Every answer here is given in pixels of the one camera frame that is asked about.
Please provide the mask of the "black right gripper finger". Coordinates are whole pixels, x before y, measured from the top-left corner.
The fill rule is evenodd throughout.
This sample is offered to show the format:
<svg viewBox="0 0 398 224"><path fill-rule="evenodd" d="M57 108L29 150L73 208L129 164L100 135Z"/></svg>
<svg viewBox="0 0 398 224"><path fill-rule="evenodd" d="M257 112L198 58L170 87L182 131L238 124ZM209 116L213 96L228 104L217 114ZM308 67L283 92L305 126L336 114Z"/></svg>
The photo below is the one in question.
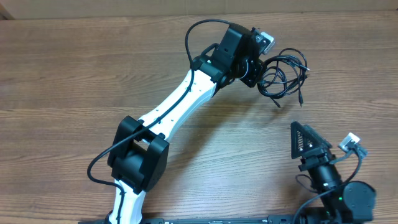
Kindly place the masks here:
<svg viewBox="0 0 398 224"><path fill-rule="evenodd" d="M291 158L307 157L304 154L320 145L315 130L309 125L302 125L298 121L290 124L291 130Z"/></svg>
<svg viewBox="0 0 398 224"><path fill-rule="evenodd" d="M303 127L305 130L305 147L307 149L332 148L332 145L323 136L316 132L311 126L305 124Z"/></svg>

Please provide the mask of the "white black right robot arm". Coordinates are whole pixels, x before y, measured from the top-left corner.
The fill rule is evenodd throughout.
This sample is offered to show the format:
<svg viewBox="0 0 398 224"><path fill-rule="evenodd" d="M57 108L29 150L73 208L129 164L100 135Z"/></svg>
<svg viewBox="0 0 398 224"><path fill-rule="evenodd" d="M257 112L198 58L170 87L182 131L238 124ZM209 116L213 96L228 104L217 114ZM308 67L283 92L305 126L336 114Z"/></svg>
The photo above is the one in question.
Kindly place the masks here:
<svg viewBox="0 0 398 224"><path fill-rule="evenodd" d="M308 191L315 196L295 212L292 223L365 223L373 221L376 190L353 178L359 172L368 151L360 145L360 137L349 133L339 144L344 156L337 158L332 145L309 125L297 121L290 124L291 158L300 158L301 177L310 179ZM343 180L336 163L355 155L358 158L353 173Z"/></svg>

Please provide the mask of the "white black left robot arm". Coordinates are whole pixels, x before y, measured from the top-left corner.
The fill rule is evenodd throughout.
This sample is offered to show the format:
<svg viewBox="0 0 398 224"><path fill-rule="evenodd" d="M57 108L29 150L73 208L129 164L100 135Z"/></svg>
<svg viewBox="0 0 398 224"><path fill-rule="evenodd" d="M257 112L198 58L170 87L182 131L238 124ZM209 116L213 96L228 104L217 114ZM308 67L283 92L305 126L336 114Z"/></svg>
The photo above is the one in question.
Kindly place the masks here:
<svg viewBox="0 0 398 224"><path fill-rule="evenodd" d="M146 193L165 171L174 134L223 87L241 80L252 88L263 68L259 57L273 45L269 34L230 23L221 42L188 58L183 82L160 105L139 119L127 116L120 122L107 160L116 197L106 223L141 222Z"/></svg>

